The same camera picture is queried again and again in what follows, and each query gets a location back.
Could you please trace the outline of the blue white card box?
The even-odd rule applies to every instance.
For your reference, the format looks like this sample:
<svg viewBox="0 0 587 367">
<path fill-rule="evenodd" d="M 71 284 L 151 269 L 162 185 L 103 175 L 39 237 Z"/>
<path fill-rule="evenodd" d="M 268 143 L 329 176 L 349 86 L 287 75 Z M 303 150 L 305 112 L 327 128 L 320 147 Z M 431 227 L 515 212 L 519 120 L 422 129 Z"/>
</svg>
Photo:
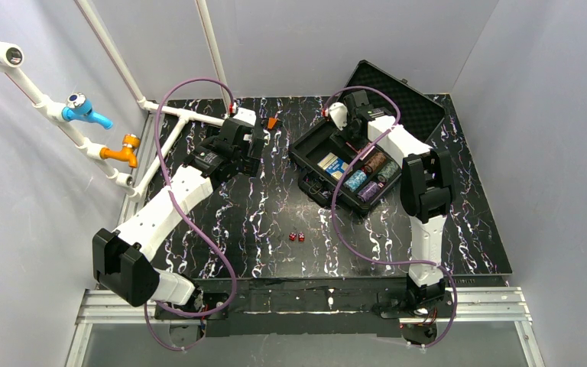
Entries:
<svg viewBox="0 0 587 367">
<path fill-rule="evenodd" d="M 344 162 L 344 160 L 336 154 L 329 152 L 318 162 L 317 165 L 332 179 L 340 180 L 347 170 L 349 164 Z"/>
</svg>

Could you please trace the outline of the black poker set case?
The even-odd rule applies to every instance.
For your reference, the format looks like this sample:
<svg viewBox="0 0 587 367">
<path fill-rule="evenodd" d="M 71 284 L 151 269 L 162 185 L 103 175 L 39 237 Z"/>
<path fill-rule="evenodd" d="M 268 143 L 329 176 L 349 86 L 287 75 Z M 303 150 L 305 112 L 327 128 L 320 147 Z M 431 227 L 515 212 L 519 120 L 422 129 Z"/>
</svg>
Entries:
<svg viewBox="0 0 587 367">
<path fill-rule="evenodd" d="M 367 93 L 369 102 L 375 107 L 385 107 L 392 115 L 394 115 L 392 105 L 396 104 L 401 110 L 402 125 L 422 142 L 428 140 L 446 116 L 445 109 L 437 102 L 408 86 L 405 80 L 393 77 L 367 60 L 358 62 L 347 85 L 369 87 L 370 90 Z M 338 101 L 343 102 L 348 94 L 348 91 L 342 92 Z M 364 146 L 350 145 L 342 137 L 342 132 L 328 120 L 315 124 L 289 146 L 289 157 L 301 170 L 298 187 L 321 207 L 329 208 L 332 193 L 338 181 L 322 171 L 317 165 L 318 162 L 329 152 L 332 152 L 349 164 Z M 379 148 L 374 148 L 355 165 L 355 170 L 362 170 L 364 163 L 379 151 L 382 152 Z M 367 180 L 355 192 L 351 192 L 344 186 L 338 194 L 336 202 L 345 205 L 359 215 L 367 215 L 377 200 L 392 190 L 401 176 L 399 168 L 399 171 L 387 183 L 378 182 L 379 170 L 387 162 L 392 161 L 387 155 L 386 157 L 387 160 L 376 172 L 367 174 Z M 378 182 L 381 189 L 372 200 L 364 203 L 357 197 L 357 193 L 371 181 Z"/>
</svg>

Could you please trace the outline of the light blue chip stack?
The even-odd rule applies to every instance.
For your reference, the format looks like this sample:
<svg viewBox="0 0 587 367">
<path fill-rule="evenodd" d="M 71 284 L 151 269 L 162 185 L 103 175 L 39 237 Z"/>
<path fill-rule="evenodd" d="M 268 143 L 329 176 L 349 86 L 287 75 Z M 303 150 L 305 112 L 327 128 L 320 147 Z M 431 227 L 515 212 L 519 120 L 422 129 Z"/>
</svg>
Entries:
<svg viewBox="0 0 587 367">
<path fill-rule="evenodd" d="M 351 192 L 355 192 L 368 178 L 362 170 L 356 170 L 345 182 L 344 186 Z"/>
</svg>

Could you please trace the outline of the purple poker chip stack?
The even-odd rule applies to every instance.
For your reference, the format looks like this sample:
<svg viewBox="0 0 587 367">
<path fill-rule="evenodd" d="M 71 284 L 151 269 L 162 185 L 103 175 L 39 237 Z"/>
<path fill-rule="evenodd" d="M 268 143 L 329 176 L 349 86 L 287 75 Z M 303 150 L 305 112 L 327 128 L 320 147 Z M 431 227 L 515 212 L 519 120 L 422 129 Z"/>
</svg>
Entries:
<svg viewBox="0 0 587 367">
<path fill-rule="evenodd" d="M 378 182 L 368 182 L 358 193 L 357 197 L 364 203 L 372 200 L 372 198 L 378 193 L 381 186 Z"/>
</svg>

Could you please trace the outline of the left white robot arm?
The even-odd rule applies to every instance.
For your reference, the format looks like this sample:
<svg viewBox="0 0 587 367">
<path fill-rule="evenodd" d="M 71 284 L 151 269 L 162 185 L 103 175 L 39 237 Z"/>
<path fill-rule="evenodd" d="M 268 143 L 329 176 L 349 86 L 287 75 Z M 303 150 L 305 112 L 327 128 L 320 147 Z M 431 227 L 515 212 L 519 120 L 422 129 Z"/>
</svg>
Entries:
<svg viewBox="0 0 587 367">
<path fill-rule="evenodd" d="M 260 126 L 226 119 L 140 211 L 116 229 L 100 229 L 93 236 L 94 278 L 133 307 L 149 300 L 187 304 L 196 285 L 180 274 L 154 268 L 151 261 L 184 214 L 235 175 L 257 174 L 263 148 Z"/>
</svg>

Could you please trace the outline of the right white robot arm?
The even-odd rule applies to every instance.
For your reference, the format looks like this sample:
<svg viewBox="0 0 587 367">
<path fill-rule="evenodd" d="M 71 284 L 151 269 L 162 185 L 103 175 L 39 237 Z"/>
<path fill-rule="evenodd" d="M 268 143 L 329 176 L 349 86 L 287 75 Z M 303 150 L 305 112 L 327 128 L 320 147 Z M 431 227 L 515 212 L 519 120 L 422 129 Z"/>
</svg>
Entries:
<svg viewBox="0 0 587 367">
<path fill-rule="evenodd" d="M 443 229 L 456 195 L 451 156 L 409 133 L 396 104 L 392 105 L 394 115 L 379 115 L 368 100 L 369 90 L 348 86 L 345 103 L 330 104 L 324 112 L 341 132 L 357 122 L 366 136 L 366 146 L 350 162 L 348 171 L 374 148 L 400 167 L 400 200 L 410 219 L 412 258 L 404 262 L 408 267 L 406 291 L 397 307 L 407 312 L 431 310 L 444 301 L 446 285 L 452 282 L 442 265 Z"/>
</svg>

